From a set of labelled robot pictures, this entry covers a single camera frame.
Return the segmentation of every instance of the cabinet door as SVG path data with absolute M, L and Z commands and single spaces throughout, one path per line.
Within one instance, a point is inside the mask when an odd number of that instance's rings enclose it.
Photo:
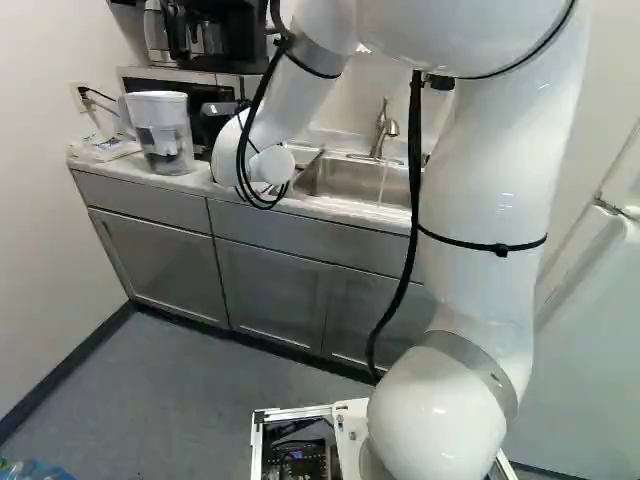
M 131 297 L 228 325 L 211 237 L 95 209 L 89 215 Z
M 340 268 L 336 275 L 323 343 L 326 356 L 365 365 L 367 337 L 391 302 L 398 280 Z M 435 301 L 411 283 L 393 319 L 376 343 L 376 365 L 388 369 L 428 327 Z
M 333 267 L 216 239 L 231 328 L 320 352 Z

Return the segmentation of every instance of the microwave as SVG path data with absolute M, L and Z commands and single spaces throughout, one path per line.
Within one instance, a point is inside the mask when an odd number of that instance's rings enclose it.
M 233 113 L 208 116 L 206 103 L 223 103 L 226 111 L 241 108 L 253 98 L 261 75 L 235 75 L 178 70 L 163 67 L 120 67 L 117 69 L 122 93 L 171 90 L 188 95 L 187 110 L 191 123 L 194 156 L 210 161 L 213 144 Z

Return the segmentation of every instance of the white refrigerator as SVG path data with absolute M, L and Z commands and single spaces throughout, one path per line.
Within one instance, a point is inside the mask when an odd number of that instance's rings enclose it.
M 504 450 L 585 479 L 640 478 L 640 119 L 538 283 L 535 366 Z

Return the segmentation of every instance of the sink basin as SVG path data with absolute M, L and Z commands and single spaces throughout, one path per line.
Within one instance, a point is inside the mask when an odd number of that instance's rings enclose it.
M 409 209 L 409 171 L 389 163 L 320 157 L 313 160 L 293 182 L 293 193 L 331 197 Z

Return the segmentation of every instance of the gray carpet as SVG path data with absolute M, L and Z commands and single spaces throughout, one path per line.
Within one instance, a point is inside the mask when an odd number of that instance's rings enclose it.
M 61 465 L 79 480 L 249 480 L 253 410 L 369 391 L 135 314 L 0 450 L 9 459 Z

